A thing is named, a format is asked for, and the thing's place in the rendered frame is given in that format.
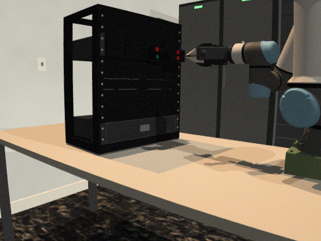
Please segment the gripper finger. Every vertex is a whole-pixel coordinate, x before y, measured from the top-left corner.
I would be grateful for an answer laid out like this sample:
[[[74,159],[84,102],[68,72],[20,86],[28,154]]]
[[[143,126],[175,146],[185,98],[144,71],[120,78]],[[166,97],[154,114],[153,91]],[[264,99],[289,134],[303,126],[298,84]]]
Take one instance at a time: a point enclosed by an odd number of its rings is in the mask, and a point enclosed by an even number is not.
[[[190,61],[192,61],[192,62],[200,65],[200,66],[203,66],[203,67],[211,66],[211,64],[208,64],[208,63],[206,62],[206,60],[197,60],[196,57],[192,57],[192,58],[191,58],[191,57],[186,57],[186,58],[187,58],[188,60],[190,60]]]
[[[204,44],[201,44],[201,45],[199,45],[199,46],[209,46],[209,45],[212,45],[212,43],[209,43],[209,44],[208,44],[208,43],[204,43]],[[199,47],[199,46],[198,46],[198,47]],[[189,53],[186,55],[186,57],[187,57],[187,56],[191,56],[191,55],[193,55],[193,54],[195,54],[195,55],[197,54],[197,47],[196,47],[195,49],[193,49],[191,52],[189,52]]]

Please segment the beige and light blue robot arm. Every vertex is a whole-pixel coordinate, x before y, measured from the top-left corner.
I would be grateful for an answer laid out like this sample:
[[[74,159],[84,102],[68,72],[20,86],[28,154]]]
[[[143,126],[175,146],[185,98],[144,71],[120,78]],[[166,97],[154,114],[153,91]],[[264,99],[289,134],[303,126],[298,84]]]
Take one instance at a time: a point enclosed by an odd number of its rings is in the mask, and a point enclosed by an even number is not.
[[[235,64],[249,64],[250,97],[286,91],[280,112],[290,125],[304,127],[297,149],[321,157],[321,0],[294,0],[293,26],[279,60],[274,41],[242,41],[231,57]],[[197,60],[227,60],[227,48],[197,47]]]

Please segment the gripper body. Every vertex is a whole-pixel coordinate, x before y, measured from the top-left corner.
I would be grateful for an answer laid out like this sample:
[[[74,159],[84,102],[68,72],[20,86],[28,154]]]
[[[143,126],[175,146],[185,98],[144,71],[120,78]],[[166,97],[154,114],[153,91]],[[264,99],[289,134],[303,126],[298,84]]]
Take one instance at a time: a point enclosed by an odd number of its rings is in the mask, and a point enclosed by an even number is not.
[[[227,51],[228,51],[228,54],[227,54],[227,60],[224,60],[224,61],[210,61],[210,60],[206,60],[206,62],[208,64],[213,64],[213,65],[218,65],[218,64],[224,64],[224,65],[227,65],[227,61],[229,61],[231,64],[235,64],[234,61],[232,60],[232,57],[231,57],[231,50],[232,50],[232,47],[234,46],[234,44],[230,45],[229,47],[226,47],[226,46],[221,46],[221,45],[209,45],[207,47],[221,47],[221,48],[227,48]],[[226,63],[225,63],[226,62]]]

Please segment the black server rack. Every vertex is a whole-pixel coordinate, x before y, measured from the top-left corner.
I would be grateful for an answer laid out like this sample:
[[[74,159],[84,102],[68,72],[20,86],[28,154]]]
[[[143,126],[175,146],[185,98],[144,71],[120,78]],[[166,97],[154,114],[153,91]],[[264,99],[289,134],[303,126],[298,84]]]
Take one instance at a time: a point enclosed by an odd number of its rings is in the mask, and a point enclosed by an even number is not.
[[[73,23],[92,26],[92,36],[73,41]],[[66,144],[102,156],[179,139],[184,56],[181,24],[100,4],[65,16]],[[73,61],[81,58],[92,61],[93,116],[73,119]]]

